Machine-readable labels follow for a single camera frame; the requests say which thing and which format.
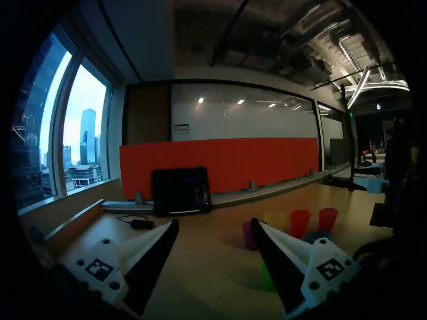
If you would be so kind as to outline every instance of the orange wall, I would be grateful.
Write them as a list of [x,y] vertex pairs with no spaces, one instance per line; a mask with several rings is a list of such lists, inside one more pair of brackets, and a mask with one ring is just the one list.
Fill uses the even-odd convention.
[[144,143],[120,147],[125,198],[152,199],[154,169],[205,166],[211,193],[234,191],[318,171],[317,138],[214,139]]

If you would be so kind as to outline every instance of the wooden table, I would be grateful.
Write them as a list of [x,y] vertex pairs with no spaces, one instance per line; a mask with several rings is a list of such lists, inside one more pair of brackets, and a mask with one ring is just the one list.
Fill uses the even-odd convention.
[[[333,241],[352,255],[360,245],[391,235],[390,229],[369,225],[376,202],[384,202],[384,195],[312,184],[209,214],[181,217],[179,235],[143,318],[283,319],[279,296],[262,289],[259,252],[243,246],[242,224],[252,217],[262,219],[268,211],[289,214],[295,209],[308,209],[312,213],[309,230],[315,230],[319,210],[334,207],[339,216]],[[153,220],[156,225],[170,221]],[[121,243],[142,232],[104,214],[66,251],[63,259],[102,238]]]

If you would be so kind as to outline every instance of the cord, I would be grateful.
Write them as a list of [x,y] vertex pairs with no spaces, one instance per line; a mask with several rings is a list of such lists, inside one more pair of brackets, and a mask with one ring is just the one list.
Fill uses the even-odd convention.
[[142,218],[145,218],[146,221],[148,221],[148,219],[147,219],[147,217],[145,215],[140,215],[140,214],[122,215],[121,217],[116,217],[116,219],[120,220],[120,221],[122,221],[124,223],[129,223],[130,224],[131,223],[130,221],[125,221],[125,220],[121,219],[121,218],[127,218],[127,217],[142,217]]

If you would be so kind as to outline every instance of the skyscraper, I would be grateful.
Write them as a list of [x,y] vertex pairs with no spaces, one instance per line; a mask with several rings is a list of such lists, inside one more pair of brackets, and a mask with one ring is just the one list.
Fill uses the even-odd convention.
[[82,164],[95,163],[95,110],[86,109],[80,124],[80,161]]
[[10,131],[11,175],[17,209],[44,199],[40,166],[40,130],[52,80],[65,48],[50,35],[34,57],[22,82]]
[[71,167],[71,146],[63,146],[62,164],[64,166],[64,171]]

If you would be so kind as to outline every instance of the sky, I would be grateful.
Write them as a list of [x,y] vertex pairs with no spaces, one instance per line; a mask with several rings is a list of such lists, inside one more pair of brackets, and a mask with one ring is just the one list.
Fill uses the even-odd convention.
[[[53,104],[62,76],[64,75],[70,59],[71,54],[67,52],[53,77],[46,99],[39,144],[40,157],[43,164],[44,155],[49,150],[49,129]],[[105,92],[106,87],[80,65],[71,88],[64,123],[63,144],[64,146],[71,146],[71,162],[73,164],[77,164],[80,160],[80,122],[84,110],[90,108],[96,111],[95,137],[101,134],[102,109],[104,107]]]

